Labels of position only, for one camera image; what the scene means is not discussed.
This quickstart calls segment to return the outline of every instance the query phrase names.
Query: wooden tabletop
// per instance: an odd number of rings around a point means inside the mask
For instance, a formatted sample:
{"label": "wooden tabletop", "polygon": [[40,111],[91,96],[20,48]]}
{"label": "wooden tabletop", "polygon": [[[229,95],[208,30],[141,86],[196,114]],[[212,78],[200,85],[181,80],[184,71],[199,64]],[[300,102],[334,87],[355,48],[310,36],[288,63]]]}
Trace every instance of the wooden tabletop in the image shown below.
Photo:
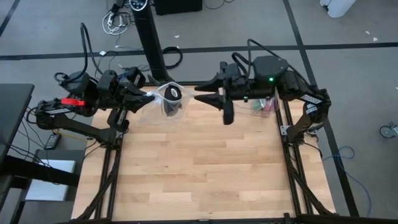
{"label": "wooden tabletop", "polygon": [[[235,120],[229,126],[223,125],[222,112],[196,100],[190,100],[185,116],[175,126],[139,124],[140,112],[129,113],[130,131],[123,141],[113,220],[274,218],[286,212],[293,216],[275,113],[264,118],[243,109],[250,108],[250,103],[235,104],[240,107],[235,107]],[[303,103],[289,105],[296,122]],[[286,124],[283,105],[281,113]],[[97,112],[93,126],[107,128],[108,115],[109,110]],[[305,141],[317,145],[310,136]],[[319,152],[306,145],[300,146],[300,152],[308,186],[333,212]],[[103,159],[103,149],[85,159],[72,218],[97,193]]]}

